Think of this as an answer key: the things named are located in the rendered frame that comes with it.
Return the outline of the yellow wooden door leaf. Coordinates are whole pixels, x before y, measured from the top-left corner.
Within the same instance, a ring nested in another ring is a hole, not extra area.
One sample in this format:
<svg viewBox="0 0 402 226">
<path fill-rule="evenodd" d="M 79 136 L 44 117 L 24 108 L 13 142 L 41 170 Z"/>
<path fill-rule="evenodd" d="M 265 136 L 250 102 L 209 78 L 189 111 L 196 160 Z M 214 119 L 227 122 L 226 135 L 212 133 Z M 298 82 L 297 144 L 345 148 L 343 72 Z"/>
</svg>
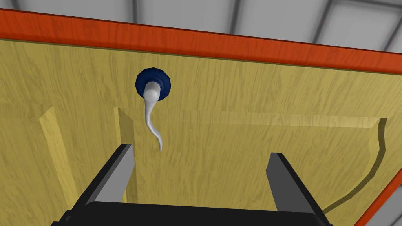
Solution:
<svg viewBox="0 0 402 226">
<path fill-rule="evenodd" d="M 152 67 L 162 151 L 135 88 Z M 0 226 L 50 226 L 121 143 L 128 201 L 274 210 L 280 152 L 354 226 L 402 168 L 402 75 L 0 40 Z"/>
</svg>

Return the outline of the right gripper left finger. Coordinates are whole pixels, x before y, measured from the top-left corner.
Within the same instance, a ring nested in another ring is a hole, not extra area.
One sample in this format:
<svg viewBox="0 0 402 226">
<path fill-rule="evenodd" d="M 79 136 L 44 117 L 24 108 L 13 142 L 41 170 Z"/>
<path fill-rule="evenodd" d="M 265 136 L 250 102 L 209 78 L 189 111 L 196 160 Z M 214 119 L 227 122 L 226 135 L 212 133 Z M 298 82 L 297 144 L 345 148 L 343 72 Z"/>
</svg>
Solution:
<svg viewBox="0 0 402 226">
<path fill-rule="evenodd" d="M 121 202 L 135 166 L 132 144 L 121 144 L 79 197 L 73 210 L 91 202 Z"/>
</svg>

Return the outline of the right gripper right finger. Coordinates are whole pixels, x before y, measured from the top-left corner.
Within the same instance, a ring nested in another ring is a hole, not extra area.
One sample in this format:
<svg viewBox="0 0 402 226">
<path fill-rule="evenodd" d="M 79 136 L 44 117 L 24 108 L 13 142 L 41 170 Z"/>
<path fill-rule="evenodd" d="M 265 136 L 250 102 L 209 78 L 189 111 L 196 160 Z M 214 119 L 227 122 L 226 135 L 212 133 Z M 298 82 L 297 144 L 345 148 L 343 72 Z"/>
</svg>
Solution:
<svg viewBox="0 0 402 226">
<path fill-rule="evenodd" d="M 283 153 L 270 153 L 266 176 L 278 211 L 323 215 Z"/>
</svg>

